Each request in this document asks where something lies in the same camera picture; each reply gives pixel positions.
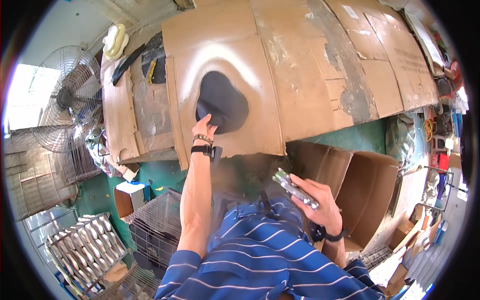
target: person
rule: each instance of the person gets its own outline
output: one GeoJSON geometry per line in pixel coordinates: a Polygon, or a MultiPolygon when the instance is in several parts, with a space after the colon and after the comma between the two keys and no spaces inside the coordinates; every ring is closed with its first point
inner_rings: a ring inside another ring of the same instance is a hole
{"type": "MultiPolygon", "coordinates": [[[[198,121],[194,136],[213,140],[216,126],[208,124],[210,118],[198,121]]],[[[207,143],[193,142],[194,146],[207,143]]],[[[273,198],[268,199],[270,205],[242,204],[228,211],[211,235],[210,157],[193,152],[180,202],[178,250],[155,299],[384,299],[361,261],[346,265],[343,239],[326,240],[320,252],[302,230],[298,208],[323,225],[327,234],[337,236],[342,231],[342,217],[329,187],[294,174],[290,178],[318,201],[317,209],[295,197],[293,203],[273,198]]]]}

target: drying rack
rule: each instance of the drying rack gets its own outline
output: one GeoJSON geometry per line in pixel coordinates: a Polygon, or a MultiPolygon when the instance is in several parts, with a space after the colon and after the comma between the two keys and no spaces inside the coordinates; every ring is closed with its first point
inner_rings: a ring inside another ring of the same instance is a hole
{"type": "Polygon", "coordinates": [[[127,254],[125,245],[119,239],[111,224],[109,224],[110,230],[107,230],[104,222],[109,223],[108,216],[109,213],[91,216],[88,220],[68,228],[68,232],[64,232],[66,234],[59,239],[49,238],[45,243],[47,253],[52,257],[54,264],[79,295],[88,296],[88,293],[94,287],[99,289],[97,284],[127,254]],[[97,239],[94,238],[92,228],[97,234],[97,239]],[[98,247],[96,240],[100,240],[103,247],[98,247]],[[91,262],[88,257],[92,257],[94,261],[91,262]]]}

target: black wrist strap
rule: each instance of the black wrist strap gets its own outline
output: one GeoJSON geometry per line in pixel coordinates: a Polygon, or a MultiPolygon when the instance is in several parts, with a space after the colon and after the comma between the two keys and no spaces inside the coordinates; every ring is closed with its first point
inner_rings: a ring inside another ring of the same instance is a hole
{"type": "Polygon", "coordinates": [[[210,157],[210,162],[215,166],[218,164],[218,161],[222,157],[222,147],[212,147],[212,145],[204,145],[204,146],[193,146],[193,152],[202,152],[205,156],[210,157]]]}
{"type": "Polygon", "coordinates": [[[346,229],[342,228],[342,232],[340,232],[339,235],[334,237],[334,236],[331,236],[327,233],[325,226],[317,225],[313,222],[308,225],[308,228],[310,229],[310,234],[311,234],[312,240],[314,242],[318,242],[318,241],[321,241],[323,239],[326,239],[326,240],[329,240],[329,241],[339,241],[345,235],[347,235],[347,233],[348,233],[348,228],[346,228],[346,229]]]}
{"type": "Polygon", "coordinates": [[[202,152],[204,155],[209,156],[210,158],[213,156],[212,155],[212,146],[211,145],[205,145],[205,146],[193,146],[192,147],[192,153],[193,152],[202,152]]]}

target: fan guard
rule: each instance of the fan guard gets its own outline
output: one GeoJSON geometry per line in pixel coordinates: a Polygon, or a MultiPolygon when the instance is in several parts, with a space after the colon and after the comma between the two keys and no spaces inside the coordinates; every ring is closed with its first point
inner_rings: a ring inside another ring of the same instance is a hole
{"type": "Polygon", "coordinates": [[[59,48],[40,64],[29,92],[43,101],[37,126],[31,128],[43,148],[66,153],[85,143],[102,116],[100,82],[95,57],[78,46],[59,48]],[[49,94],[46,86],[52,86],[49,94]]]}

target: striped shirt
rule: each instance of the striped shirt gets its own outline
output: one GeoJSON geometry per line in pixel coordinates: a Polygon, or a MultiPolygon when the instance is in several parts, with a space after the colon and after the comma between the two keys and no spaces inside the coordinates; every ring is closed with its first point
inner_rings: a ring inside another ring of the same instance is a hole
{"type": "Polygon", "coordinates": [[[312,246],[298,210],[285,198],[226,213],[210,238],[207,255],[181,250],[172,255],[155,299],[271,299],[282,291],[296,300],[384,299],[363,263],[345,269],[312,246]]]}

